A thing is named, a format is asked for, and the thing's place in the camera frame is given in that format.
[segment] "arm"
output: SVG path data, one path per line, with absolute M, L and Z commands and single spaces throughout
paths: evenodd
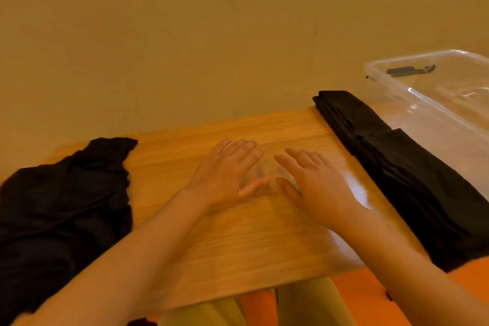
M 255 147 L 246 140 L 220 142 L 185 188 L 48 299 L 29 326 L 126 324 L 175 247 L 212 205 L 246 198 L 270 182 L 260 178 L 240 189 L 241 177 L 263 156 Z
M 489 308 L 360 205 L 323 156 L 293 148 L 286 152 L 291 157 L 276 155 L 275 160 L 296 179 L 302 193 L 277 178 L 284 193 L 355 250 L 413 325 L 489 324 Z

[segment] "crumpled black cloth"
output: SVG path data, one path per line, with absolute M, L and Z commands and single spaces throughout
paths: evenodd
M 0 187 L 0 326 L 34 312 L 132 229 L 122 162 L 138 141 L 98 138 Z
M 461 175 L 345 91 L 319 112 L 445 272 L 489 255 L 489 203 Z

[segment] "yellow-brown wall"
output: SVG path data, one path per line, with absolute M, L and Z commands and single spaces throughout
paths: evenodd
M 311 105 L 365 62 L 489 56 L 489 0 L 0 0 L 0 179 L 53 147 Z

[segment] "plastic storage container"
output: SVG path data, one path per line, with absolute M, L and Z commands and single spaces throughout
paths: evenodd
M 358 97 L 489 200 L 489 59 L 437 51 L 369 62 L 365 71 L 370 83 Z

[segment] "wooden table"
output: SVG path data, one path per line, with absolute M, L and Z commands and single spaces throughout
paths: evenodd
M 287 172 L 273 154 L 287 146 L 323 153 L 343 173 L 356 198 L 382 214 L 422 250 L 358 161 L 333 134 L 314 107 L 278 112 L 219 124 L 131 136 L 139 140 L 125 162 L 131 175 L 129 194 L 137 227 L 179 188 L 218 141 L 226 137 L 256 140 L 265 156 L 249 174 L 271 177 Z M 85 147 L 57 149 L 48 162 Z M 272 184 L 246 203 L 208 214 L 194 228 L 161 275 L 138 315 L 209 301 L 256 289 L 363 266 L 357 255 L 331 231 L 300 216 Z

